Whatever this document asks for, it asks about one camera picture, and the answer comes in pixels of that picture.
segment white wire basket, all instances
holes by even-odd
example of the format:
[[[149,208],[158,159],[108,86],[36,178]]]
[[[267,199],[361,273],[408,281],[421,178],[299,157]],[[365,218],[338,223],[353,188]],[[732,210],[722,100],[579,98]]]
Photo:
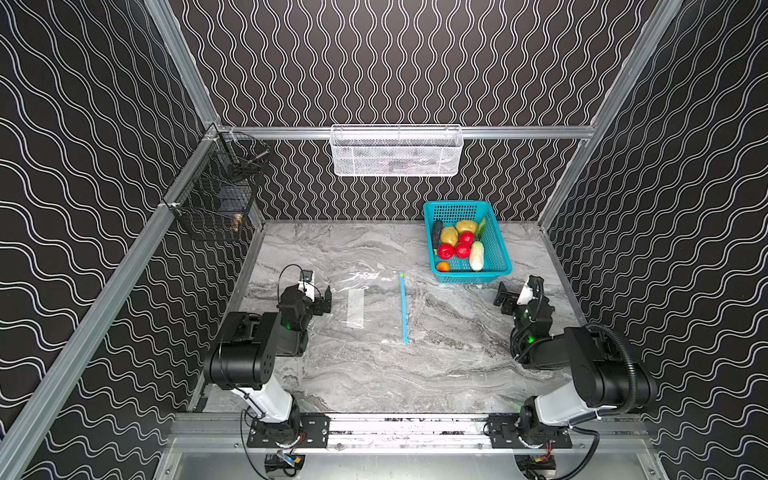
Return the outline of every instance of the white wire basket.
[[[464,138],[459,125],[333,125],[333,171],[341,177],[453,177]]]

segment black wavy patterned wall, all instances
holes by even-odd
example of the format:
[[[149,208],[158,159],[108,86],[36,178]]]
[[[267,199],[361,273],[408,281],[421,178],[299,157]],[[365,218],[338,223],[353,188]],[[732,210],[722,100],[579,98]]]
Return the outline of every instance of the black wavy patterned wall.
[[[454,177],[339,177],[327,141],[279,141],[257,204],[268,219],[417,220],[430,200],[484,200],[499,220],[537,220],[576,140],[467,141]],[[238,136],[233,152],[253,145]]]
[[[654,0],[171,0],[225,124],[584,125]]]
[[[0,1],[0,436],[197,146],[144,3]]]
[[[253,231],[190,240],[177,223],[88,364],[24,478],[153,477],[174,413],[185,410]]]
[[[768,478],[768,2],[684,3],[550,236],[670,478]]]

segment gray marble surface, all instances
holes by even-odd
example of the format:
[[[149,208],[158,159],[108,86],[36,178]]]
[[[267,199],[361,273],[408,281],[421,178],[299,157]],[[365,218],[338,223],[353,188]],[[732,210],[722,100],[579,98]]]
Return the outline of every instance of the gray marble surface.
[[[576,326],[536,225],[503,223],[502,233],[513,271],[498,280],[519,288],[529,274],[542,276],[556,308],[553,333]],[[498,280],[437,283],[423,223],[270,223],[243,311],[275,310],[277,277],[288,263],[314,270],[315,285],[325,290],[330,282],[334,295],[333,313],[312,320],[304,356],[275,363],[275,375],[304,411],[514,412],[529,396],[569,378],[566,372],[526,371],[512,361],[511,317],[492,304]],[[407,345],[398,270],[406,279]],[[359,272],[378,278],[355,279]],[[297,275],[287,270],[281,288]],[[363,328],[354,328],[359,324],[347,322],[347,287],[361,285],[367,286]],[[205,411],[241,408],[237,397],[214,386]]]

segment black mounting bracket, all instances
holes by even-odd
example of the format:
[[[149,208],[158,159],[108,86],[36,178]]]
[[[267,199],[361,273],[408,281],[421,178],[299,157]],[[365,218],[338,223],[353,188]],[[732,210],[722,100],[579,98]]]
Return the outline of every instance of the black mounting bracket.
[[[331,419],[322,413],[302,413],[300,430],[306,433],[301,449],[324,449],[328,446]],[[246,445],[249,449],[277,449],[277,444],[266,435],[266,424],[253,420]]]
[[[520,439],[517,423],[520,415],[489,415],[485,424],[485,434],[491,438],[494,449],[529,449]],[[569,449],[573,447],[568,430],[560,429],[552,437],[553,449]]]

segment white radish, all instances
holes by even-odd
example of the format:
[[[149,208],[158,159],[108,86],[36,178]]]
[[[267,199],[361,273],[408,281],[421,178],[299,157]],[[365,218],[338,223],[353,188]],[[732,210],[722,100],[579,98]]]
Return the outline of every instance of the white radish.
[[[485,253],[485,247],[482,246],[482,243],[474,242],[472,244],[472,249],[469,251],[469,266],[475,272],[479,272],[480,270],[482,270],[483,263],[485,262],[485,260],[483,259],[484,253]]]

